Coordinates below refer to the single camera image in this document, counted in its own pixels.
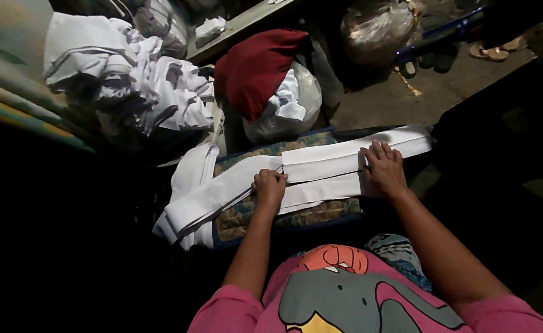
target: shelf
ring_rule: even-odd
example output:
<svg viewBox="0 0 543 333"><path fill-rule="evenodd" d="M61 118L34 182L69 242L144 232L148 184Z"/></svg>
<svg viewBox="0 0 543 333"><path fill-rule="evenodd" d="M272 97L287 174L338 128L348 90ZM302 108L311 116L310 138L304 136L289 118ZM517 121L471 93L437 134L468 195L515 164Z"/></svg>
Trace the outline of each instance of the shelf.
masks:
<svg viewBox="0 0 543 333"><path fill-rule="evenodd" d="M196 49L195 36L190 38L187 45L187 60L194 64L200 64L232 44L238 43L237 34L239 32L297 0L284 0L279 4L272 5L268 4L267 1L262 0L260 3L228 21L226 29L220 36L199 49Z"/></svg>

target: pink shirt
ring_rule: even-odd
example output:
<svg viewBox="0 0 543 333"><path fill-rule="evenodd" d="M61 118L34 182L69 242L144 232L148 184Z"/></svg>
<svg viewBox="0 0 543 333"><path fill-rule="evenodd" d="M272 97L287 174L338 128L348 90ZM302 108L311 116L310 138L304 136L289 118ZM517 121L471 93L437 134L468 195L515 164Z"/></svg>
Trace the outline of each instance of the pink shirt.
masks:
<svg viewBox="0 0 543 333"><path fill-rule="evenodd" d="M456 314L364 250L325 245L282 263L262 302L223 286L189 332L543 332L543 316L514 296L481 300Z"/></svg>

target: cartoon print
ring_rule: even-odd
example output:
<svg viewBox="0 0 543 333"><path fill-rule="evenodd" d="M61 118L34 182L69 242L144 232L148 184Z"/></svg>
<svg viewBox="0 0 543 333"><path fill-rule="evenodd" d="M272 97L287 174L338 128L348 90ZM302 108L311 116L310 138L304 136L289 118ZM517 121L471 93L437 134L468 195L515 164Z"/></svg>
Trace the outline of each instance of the cartoon print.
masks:
<svg viewBox="0 0 543 333"><path fill-rule="evenodd" d="M342 252L335 251L341 257ZM330 267L335 267L334 257L327 258L330 259ZM309 260L307 263L319 266L318 261ZM468 330L448 305L431 305L403 283L382 274L356 274L346 269L314 269L293 273L280 300L279 317L287 332L421 333Z"/></svg>
<svg viewBox="0 0 543 333"><path fill-rule="evenodd" d="M337 272L343 269L350 273L364 274L368 270L368 258L359 249L344 245L323 245L310 250L298 266L327 269Z"/></svg>

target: hand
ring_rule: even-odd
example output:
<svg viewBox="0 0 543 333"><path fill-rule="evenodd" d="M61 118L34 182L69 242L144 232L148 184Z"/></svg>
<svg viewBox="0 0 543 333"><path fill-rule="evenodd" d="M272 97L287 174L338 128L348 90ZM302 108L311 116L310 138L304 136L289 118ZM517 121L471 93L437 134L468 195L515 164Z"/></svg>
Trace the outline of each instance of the hand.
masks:
<svg viewBox="0 0 543 333"><path fill-rule="evenodd" d="M259 174L255 175L254 179L255 181L251 183L251 187L257 191L257 206L270 208L274 212L280 210L288 175L283 175L277 171L261 169Z"/></svg>
<svg viewBox="0 0 543 333"><path fill-rule="evenodd" d="M369 166L362 165L366 179L385 194L387 199L393 199L409 191L403 173L403 156L398 150L392 150L385 142L377 140L372 145L360 148L360 152L368 160Z"/></svg>

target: person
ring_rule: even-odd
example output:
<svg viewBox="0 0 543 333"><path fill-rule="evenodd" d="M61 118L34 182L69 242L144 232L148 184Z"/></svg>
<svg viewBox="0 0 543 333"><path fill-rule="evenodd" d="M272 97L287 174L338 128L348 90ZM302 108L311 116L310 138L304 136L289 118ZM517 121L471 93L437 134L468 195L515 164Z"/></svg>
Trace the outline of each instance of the person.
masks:
<svg viewBox="0 0 543 333"><path fill-rule="evenodd" d="M320 246L282 263L263 293L272 220L288 175L261 170L249 229L189 332L543 332L543 316L409 190L400 152L374 141L360 154L369 164L362 165L365 178L393 205L409 239L379 235L368 251ZM445 302L431 294L431 283Z"/></svg>

